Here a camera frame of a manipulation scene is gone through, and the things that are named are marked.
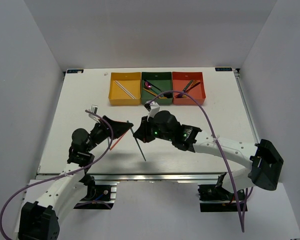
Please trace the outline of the black spoon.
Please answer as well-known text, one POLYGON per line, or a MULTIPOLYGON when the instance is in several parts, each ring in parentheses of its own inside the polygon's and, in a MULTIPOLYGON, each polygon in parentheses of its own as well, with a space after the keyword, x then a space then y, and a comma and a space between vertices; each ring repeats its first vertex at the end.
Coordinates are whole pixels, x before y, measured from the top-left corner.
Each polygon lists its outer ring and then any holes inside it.
POLYGON ((173 94, 171 92, 164 93, 164 91, 161 90, 160 88, 158 88, 157 86, 155 86, 153 84, 151 84, 151 85, 152 85, 152 89, 150 89, 150 90, 153 91, 153 92, 155 92, 156 94, 162 93, 162 96, 163 97, 167 97, 167 99, 172 99, 173 98, 173 94))

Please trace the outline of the iridescent pink spoon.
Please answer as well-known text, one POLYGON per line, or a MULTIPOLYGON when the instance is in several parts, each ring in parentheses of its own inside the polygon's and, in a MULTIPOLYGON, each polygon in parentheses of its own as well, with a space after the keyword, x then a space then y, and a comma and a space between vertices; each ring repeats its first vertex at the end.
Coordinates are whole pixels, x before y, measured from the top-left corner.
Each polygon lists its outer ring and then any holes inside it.
POLYGON ((147 81, 144 82, 144 87, 145 87, 146 89, 148 89, 148 90, 151 90, 151 89, 152 89, 152 85, 151 85, 149 82, 147 82, 147 81))

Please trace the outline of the ornate gold fork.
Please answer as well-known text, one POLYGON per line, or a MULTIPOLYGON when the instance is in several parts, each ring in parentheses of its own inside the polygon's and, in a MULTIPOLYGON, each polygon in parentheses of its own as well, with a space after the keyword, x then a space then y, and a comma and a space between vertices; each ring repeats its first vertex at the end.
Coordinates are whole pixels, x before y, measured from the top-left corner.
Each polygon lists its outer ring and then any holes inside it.
POLYGON ((192 84, 191 87, 185 91, 185 93, 189 93, 190 90, 192 90, 193 88, 195 88, 195 87, 198 86, 198 85, 200 85, 200 82, 199 82, 199 81, 196 82, 195 84, 192 84))

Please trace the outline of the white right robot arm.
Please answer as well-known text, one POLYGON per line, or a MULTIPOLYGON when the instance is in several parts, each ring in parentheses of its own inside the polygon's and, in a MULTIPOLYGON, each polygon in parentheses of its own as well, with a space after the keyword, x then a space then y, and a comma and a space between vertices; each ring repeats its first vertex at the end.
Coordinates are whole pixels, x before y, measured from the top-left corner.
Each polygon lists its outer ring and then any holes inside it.
POLYGON ((167 110, 154 116, 143 116, 133 136, 144 143, 155 139, 166 140, 181 151, 225 157, 243 168, 219 177, 216 195, 226 200, 237 190, 259 187, 263 190, 277 189, 284 160, 266 139, 259 143, 244 143, 223 137, 213 137, 199 127, 180 124, 167 110))

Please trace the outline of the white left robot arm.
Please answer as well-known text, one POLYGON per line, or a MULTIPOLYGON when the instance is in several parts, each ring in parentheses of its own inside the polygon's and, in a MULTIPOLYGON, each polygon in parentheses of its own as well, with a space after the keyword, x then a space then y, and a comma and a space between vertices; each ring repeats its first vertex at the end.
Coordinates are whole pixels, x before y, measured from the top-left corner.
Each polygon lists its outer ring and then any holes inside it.
POLYGON ((76 204, 95 196, 94 178, 87 173, 95 160, 91 151, 106 139, 120 138, 132 127, 130 122, 114 121, 104 115, 91 131, 76 129, 63 171, 36 201, 23 205, 18 239, 56 240, 61 223, 76 204))

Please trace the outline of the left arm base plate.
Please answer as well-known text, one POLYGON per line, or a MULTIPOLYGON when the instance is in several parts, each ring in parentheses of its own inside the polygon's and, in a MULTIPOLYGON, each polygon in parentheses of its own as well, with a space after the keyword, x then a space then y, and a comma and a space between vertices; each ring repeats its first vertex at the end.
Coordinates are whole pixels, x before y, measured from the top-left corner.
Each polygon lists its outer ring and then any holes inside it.
POLYGON ((111 210, 117 193, 117 183, 96 181, 86 175, 81 181, 87 187, 87 193, 74 207, 76 210, 111 210))

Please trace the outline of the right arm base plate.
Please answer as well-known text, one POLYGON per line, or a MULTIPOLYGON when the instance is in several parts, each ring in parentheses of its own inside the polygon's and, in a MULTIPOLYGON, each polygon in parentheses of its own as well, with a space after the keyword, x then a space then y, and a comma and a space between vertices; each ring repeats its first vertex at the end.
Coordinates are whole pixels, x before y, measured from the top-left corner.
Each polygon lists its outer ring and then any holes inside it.
POLYGON ((237 212, 235 195, 214 184, 198 185, 201 213, 237 212))

